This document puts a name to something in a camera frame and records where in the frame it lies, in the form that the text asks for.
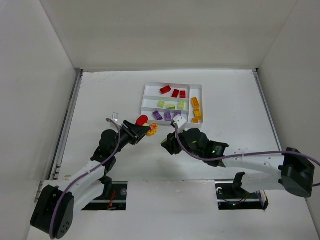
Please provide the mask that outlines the red rounded lego brick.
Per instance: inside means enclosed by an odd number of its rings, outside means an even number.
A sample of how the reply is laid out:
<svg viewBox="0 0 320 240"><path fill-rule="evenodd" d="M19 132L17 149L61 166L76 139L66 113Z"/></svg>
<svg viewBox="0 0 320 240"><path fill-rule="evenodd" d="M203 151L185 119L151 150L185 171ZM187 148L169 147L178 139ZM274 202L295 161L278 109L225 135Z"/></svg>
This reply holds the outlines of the red rounded lego brick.
<svg viewBox="0 0 320 240"><path fill-rule="evenodd" d="M141 115L135 122L137 126L144 126L148 123L149 118L146 115Z"/></svg>

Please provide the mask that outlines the orange patterned lego piece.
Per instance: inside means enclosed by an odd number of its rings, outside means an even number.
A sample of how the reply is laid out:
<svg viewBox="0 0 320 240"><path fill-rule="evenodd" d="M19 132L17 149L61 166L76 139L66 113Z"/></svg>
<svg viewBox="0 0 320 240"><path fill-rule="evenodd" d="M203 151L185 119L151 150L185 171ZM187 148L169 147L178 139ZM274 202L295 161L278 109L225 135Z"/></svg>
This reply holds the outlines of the orange patterned lego piece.
<svg viewBox="0 0 320 240"><path fill-rule="evenodd" d="M157 125L156 123L151 123L151 124L149 125L149 127L150 127L150 130L146 133L146 135L147 135L148 137L152 137L152 136L154 136L154 135L157 133L157 131L158 131L158 125Z"/></svg>

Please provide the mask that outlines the purple patterned lego brick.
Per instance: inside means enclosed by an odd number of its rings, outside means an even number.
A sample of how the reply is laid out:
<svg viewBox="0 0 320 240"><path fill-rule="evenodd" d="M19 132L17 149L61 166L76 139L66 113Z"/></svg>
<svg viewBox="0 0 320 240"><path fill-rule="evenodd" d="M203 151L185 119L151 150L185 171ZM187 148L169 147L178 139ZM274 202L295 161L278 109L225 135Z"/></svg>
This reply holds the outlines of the purple patterned lego brick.
<svg viewBox="0 0 320 240"><path fill-rule="evenodd" d="M163 120L163 117L161 116L161 114L160 114L157 110L154 111L152 114L153 114L154 118L155 118L157 121L162 121L162 120Z"/></svg>

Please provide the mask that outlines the purple tan lego piece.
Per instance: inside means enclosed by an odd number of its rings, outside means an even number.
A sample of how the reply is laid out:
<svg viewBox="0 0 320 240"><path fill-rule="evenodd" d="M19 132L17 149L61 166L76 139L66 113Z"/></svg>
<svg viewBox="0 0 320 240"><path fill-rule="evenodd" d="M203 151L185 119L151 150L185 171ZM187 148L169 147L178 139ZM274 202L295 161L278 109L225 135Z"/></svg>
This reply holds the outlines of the purple tan lego piece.
<svg viewBox="0 0 320 240"><path fill-rule="evenodd" d="M167 121L167 122L171 122L172 121L172 115L171 115L170 111L166 111L164 113L164 120Z"/></svg>

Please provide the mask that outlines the light green square lego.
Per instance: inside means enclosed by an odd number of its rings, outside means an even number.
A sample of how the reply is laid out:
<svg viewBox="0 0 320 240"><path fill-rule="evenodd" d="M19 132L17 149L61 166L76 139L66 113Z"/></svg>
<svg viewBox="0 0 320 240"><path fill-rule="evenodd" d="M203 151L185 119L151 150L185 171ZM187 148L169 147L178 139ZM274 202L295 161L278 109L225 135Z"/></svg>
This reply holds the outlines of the light green square lego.
<svg viewBox="0 0 320 240"><path fill-rule="evenodd" d="M165 107L165 104L166 104L166 102L165 101L163 101L163 100L160 100L159 102L158 102L158 104L157 104L157 107L158 108L164 108Z"/></svg>

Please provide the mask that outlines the light green wedge lego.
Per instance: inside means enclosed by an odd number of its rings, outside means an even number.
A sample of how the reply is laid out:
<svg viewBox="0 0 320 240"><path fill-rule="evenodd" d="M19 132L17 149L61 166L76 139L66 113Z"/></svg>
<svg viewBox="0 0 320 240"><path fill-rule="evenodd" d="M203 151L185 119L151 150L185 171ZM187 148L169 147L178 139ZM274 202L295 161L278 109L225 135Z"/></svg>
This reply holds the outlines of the light green wedge lego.
<svg viewBox="0 0 320 240"><path fill-rule="evenodd" d="M166 108L171 109L171 110L175 110L176 106L174 104L168 104L168 105L166 105Z"/></svg>

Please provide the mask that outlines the light green lego piece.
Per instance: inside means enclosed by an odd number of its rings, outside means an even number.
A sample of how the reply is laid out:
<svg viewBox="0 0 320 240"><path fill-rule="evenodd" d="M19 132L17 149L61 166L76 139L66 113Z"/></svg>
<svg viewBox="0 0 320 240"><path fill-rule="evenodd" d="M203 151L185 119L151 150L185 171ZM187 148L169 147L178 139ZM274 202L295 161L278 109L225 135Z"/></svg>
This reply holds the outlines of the light green lego piece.
<svg viewBox="0 0 320 240"><path fill-rule="evenodd" d="M177 109L183 111L185 109L185 102L184 101L179 101Z"/></svg>

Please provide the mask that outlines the dark red lego brick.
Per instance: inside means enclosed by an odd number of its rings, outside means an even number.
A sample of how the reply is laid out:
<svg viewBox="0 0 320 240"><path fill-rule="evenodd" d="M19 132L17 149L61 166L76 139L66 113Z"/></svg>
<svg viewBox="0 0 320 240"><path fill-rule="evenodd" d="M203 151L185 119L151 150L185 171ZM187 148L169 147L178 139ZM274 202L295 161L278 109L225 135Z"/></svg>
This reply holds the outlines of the dark red lego brick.
<svg viewBox="0 0 320 240"><path fill-rule="evenodd" d="M164 95L166 93L169 93L172 90L172 88L169 85L167 85L167 86L160 88L159 90L160 90L160 93L162 95Z"/></svg>

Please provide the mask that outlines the small red lego brick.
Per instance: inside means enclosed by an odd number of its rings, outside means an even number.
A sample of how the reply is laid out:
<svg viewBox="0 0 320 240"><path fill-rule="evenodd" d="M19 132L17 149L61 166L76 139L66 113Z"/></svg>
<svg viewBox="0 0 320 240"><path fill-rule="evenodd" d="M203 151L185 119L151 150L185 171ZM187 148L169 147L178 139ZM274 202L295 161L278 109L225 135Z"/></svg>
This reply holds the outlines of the small red lego brick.
<svg viewBox="0 0 320 240"><path fill-rule="evenodd" d="M181 99L185 99L186 98L186 91L185 90L181 90L180 92L179 92L179 97L181 98Z"/></svg>

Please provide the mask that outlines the purple rounded lego piece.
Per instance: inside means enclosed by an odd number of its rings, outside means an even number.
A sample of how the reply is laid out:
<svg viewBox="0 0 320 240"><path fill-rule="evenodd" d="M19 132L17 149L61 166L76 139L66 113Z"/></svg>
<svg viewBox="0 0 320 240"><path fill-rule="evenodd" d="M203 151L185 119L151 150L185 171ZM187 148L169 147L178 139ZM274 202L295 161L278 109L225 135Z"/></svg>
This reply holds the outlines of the purple rounded lego piece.
<svg viewBox="0 0 320 240"><path fill-rule="evenodd" d="M175 110L174 111L174 116L181 116L182 115L182 112L180 110Z"/></svg>

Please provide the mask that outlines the yellow striped lego brick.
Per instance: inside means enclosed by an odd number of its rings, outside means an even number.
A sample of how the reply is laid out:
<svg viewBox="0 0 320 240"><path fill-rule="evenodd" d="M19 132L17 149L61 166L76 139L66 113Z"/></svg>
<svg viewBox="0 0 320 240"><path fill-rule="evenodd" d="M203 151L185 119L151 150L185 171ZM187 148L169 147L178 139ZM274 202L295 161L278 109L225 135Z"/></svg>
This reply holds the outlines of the yellow striped lego brick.
<svg viewBox="0 0 320 240"><path fill-rule="evenodd" d="M194 117L196 119L202 119L202 113L201 113L201 110L199 108L195 108L193 110L193 113L194 113Z"/></svg>

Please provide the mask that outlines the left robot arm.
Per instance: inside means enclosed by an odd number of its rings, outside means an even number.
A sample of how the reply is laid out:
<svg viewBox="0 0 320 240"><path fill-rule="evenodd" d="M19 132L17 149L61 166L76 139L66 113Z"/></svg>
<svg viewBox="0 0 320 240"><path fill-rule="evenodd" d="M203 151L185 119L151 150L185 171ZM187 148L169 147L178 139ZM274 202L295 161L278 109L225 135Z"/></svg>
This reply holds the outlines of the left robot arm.
<svg viewBox="0 0 320 240"><path fill-rule="evenodd" d="M74 215L95 198L108 194L112 179L107 176L116 163L116 154L127 145L136 145L151 130L147 125L136 125L124 121L118 125L108 122L115 129L101 134L99 145L91 159L69 180L58 185L45 186L38 198L30 219L30 225L59 240L66 235L73 223Z"/></svg>

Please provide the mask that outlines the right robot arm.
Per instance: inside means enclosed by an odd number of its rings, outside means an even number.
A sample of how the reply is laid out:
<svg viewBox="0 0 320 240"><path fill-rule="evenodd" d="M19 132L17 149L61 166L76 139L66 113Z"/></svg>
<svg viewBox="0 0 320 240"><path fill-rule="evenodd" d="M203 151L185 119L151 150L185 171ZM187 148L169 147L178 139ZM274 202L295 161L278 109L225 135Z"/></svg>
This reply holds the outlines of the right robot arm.
<svg viewBox="0 0 320 240"><path fill-rule="evenodd" d="M227 143L212 141L197 128L170 133L161 146L171 155L184 151L211 167L243 169L232 184L240 196L262 190L287 191L301 198L312 195L315 166L295 148L267 152L238 149L226 155Z"/></svg>

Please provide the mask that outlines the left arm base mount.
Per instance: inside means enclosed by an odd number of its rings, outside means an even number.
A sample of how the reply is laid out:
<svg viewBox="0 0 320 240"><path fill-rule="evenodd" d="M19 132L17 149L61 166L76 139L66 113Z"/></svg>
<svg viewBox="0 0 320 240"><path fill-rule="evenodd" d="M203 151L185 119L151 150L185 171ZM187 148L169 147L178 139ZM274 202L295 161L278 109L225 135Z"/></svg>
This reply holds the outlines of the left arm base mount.
<svg viewBox="0 0 320 240"><path fill-rule="evenodd" d="M82 211L125 211L127 208L128 181L113 181L102 195L87 204Z"/></svg>

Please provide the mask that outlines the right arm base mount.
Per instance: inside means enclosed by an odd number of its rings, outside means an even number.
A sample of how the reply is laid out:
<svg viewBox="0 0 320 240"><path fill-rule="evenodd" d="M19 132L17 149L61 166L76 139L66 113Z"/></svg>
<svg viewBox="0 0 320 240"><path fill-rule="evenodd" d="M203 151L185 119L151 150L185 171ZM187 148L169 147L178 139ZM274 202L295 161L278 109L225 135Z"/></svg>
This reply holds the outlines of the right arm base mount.
<svg viewBox="0 0 320 240"><path fill-rule="evenodd" d="M264 191L249 193L242 189L241 180L244 172L236 174L233 180L215 182L217 205L219 210L263 210L269 206L269 200Z"/></svg>

